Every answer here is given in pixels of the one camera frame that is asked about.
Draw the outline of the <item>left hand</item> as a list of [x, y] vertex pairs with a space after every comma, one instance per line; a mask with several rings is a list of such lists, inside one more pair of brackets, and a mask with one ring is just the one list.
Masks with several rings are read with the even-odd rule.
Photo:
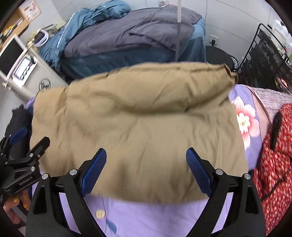
[[3, 210], [12, 222], [13, 227], [26, 226], [26, 218], [31, 205], [28, 190], [23, 190], [14, 196], [8, 196], [3, 203]]

